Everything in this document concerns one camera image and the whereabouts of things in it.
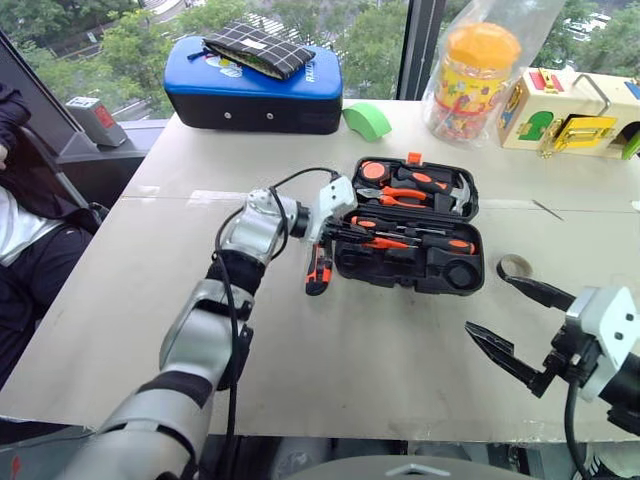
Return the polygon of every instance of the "tool case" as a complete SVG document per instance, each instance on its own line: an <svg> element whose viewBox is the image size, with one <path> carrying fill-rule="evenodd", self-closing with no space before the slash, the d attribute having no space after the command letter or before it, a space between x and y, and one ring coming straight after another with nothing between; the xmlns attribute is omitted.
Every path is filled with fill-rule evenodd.
<svg viewBox="0 0 640 480"><path fill-rule="evenodd" d="M288 80L277 80L214 53L202 37L179 40L164 72L164 88L180 120L221 130L328 134L338 129L342 76L330 50L315 53Z"/></svg>
<svg viewBox="0 0 640 480"><path fill-rule="evenodd" d="M430 183L425 186L416 178ZM468 185L468 200L457 206L455 197L445 192L461 187L463 179ZM419 293L470 295L482 287L482 238L469 224L478 213L478 191L467 170L420 163L419 154L410 154L407 162L367 157L358 162L352 183L356 192L391 187L400 193L404 192L400 189L435 193L426 193L424 200L402 195L376 199L358 193L358 207L345 220L385 236L376 248L337 241L334 262L343 277L382 287L400 284ZM389 202L400 204L382 204ZM407 238L415 240L407 242L409 248L393 247L394 242L405 243Z"/></svg>

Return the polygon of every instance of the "table surface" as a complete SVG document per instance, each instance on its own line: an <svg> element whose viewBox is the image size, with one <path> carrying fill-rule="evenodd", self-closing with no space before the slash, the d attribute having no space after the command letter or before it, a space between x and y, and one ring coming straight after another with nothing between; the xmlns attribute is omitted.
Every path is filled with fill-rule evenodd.
<svg viewBox="0 0 640 480"><path fill-rule="evenodd" d="M309 248L290 242L268 268L251 317L254 341L239 385L240 434L440 441L563 441L566 385L537 399L492 364L467 320L513 341L540 367L562 314L495 274L518 253L536 278L577 293L626 285L640 301L638 161L503 150L463 150L428 134L418 102L375 102L394 130L366 143L344 123L329 136L196 130L174 117L52 305L8 383L0 413L99 426L157 373L162 338L208 267L214 234L242 192L311 165L351 174L363 156L406 157L470 170L480 191L473 224L486 281L470 297L421 295L335 275L304 295ZM304 202L326 182L283 189ZM536 200L562 219L536 206ZM224 431L226 394L211 431ZM606 422L607 405L579 402L583 440L631 436Z"/></svg>

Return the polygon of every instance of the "white shirt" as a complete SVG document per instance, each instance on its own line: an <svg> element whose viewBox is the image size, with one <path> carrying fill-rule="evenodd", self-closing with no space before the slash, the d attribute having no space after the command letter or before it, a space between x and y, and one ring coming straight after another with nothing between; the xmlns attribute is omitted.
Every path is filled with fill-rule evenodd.
<svg viewBox="0 0 640 480"><path fill-rule="evenodd" d="M8 267L25 248L61 224L28 212L0 187L0 264Z"/></svg>

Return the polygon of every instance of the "plaid pouch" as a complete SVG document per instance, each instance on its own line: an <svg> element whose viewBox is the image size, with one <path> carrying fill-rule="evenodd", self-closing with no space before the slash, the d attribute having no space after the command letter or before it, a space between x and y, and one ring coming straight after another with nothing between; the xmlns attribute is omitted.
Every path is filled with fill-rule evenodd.
<svg viewBox="0 0 640 480"><path fill-rule="evenodd" d="M315 56L306 48L240 22L229 24L203 42L234 62L280 80L291 77Z"/></svg>

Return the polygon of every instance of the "blue box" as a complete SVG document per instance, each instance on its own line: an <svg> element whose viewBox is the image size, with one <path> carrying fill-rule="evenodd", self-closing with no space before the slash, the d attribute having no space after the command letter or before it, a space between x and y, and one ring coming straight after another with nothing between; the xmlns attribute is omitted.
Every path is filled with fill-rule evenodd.
<svg viewBox="0 0 640 480"><path fill-rule="evenodd" d="M335 53L316 55L285 81L202 51L202 37L173 47L164 88L186 125L196 128L289 133L333 133L342 111L342 75Z"/></svg>

